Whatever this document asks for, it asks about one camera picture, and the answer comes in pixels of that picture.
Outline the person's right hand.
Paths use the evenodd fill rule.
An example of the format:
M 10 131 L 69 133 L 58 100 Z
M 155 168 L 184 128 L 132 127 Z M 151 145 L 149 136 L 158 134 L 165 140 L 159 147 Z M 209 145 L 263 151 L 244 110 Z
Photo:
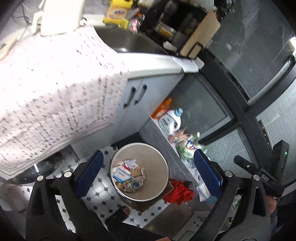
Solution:
M 270 214 L 272 214 L 276 210 L 277 202 L 276 199 L 273 196 L 267 196 L 266 197 L 268 209 Z

